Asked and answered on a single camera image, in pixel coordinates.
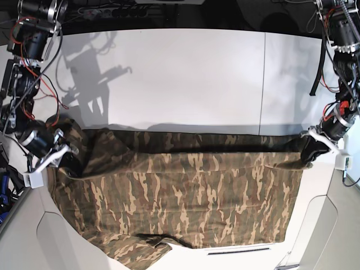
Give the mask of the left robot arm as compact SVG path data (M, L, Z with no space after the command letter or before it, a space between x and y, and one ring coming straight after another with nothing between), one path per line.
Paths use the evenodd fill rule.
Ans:
M322 47L316 79L310 96L325 81L323 66L329 57L338 77L338 88L325 86L335 100L324 107L319 125L301 135L306 143L301 152L303 163L335 151L337 142L354 125L359 115L359 3L358 1L315 1L316 15L322 23Z

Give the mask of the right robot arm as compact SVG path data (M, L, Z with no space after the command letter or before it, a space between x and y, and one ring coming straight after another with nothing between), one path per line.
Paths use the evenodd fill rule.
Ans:
M65 137L61 126L63 106L53 86L51 97L56 100L56 113L47 121L37 120L33 114L34 101L46 83L43 77L54 63L48 60L56 37L62 38L62 23L67 1L19 1L18 18L11 28L7 51L13 58L7 61L1 84L1 135L13 139L27 150L28 172L41 172L46 167L60 168L71 177L82 173L79 149Z

